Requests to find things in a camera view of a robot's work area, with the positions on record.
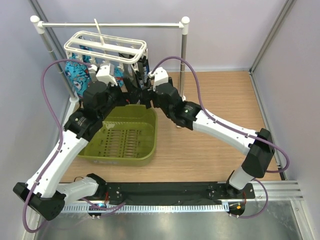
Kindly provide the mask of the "white clip sock hanger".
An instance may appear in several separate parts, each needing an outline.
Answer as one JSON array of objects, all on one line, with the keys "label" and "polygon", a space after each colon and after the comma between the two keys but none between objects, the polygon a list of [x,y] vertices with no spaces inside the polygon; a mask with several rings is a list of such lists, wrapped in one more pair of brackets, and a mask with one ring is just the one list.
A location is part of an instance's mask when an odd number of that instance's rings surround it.
[{"label": "white clip sock hanger", "polygon": [[125,38],[101,33],[97,20],[93,26],[96,32],[81,30],[66,41],[63,48],[69,58],[89,56],[89,62],[96,60],[104,63],[114,62],[120,65],[131,65],[135,71],[138,61],[148,58],[148,47],[144,40]]}]

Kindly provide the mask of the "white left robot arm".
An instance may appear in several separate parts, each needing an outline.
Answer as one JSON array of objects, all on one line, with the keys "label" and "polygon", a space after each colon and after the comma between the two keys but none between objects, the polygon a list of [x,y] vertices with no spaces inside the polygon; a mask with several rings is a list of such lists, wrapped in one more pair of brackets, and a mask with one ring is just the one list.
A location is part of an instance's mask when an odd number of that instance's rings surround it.
[{"label": "white left robot arm", "polygon": [[66,185],[59,183],[76,156],[102,128],[111,111],[138,101],[138,88],[129,78],[124,78],[123,82],[126,91],[101,81],[91,83],[84,91],[82,107],[68,118],[55,149],[32,178],[14,186],[13,192],[24,201],[25,208],[30,207],[51,221],[69,203],[86,197],[104,198],[107,184],[94,173]]}]

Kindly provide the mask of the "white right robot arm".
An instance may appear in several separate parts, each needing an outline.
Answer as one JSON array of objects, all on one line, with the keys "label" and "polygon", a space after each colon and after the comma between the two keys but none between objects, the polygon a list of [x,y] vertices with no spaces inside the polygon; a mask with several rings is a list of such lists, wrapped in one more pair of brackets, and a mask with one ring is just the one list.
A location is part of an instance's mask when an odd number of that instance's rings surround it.
[{"label": "white right robot arm", "polygon": [[234,147],[245,155],[242,164],[228,177],[225,192],[237,198],[245,186],[255,178],[263,178],[274,156],[271,133],[242,128],[214,114],[204,111],[192,101],[183,100],[172,81],[144,87],[140,100],[147,107],[159,108],[176,125],[208,134]]}]

